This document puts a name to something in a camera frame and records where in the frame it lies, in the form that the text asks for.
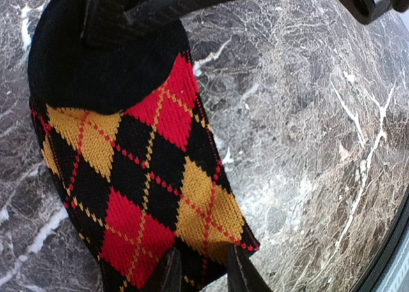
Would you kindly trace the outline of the black orange argyle sock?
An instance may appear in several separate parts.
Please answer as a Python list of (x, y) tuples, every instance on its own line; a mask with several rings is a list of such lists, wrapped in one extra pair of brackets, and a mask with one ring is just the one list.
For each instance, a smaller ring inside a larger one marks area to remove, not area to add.
[(259, 242), (217, 151), (180, 21), (114, 50), (81, 40), (86, 0), (51, 0), (29, 52), (40, 150), (104, 291), (143, 291), (181, 256), (181, 288), (226, 273), (230, 245)]

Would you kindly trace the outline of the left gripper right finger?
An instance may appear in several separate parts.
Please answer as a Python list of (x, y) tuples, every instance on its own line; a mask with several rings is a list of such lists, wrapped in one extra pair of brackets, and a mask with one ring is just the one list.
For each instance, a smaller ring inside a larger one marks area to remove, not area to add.
[(229, 292), (272, 291), (240, 246), (229, 247), (227, 275)]

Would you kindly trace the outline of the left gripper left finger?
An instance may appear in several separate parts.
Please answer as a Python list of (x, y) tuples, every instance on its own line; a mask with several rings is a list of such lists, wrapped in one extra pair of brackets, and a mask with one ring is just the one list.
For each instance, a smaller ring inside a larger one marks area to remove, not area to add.
[(181, 291), (181, 257), (176, 248), (169, 249), (150, 275), (143, 291), (180, 292)]

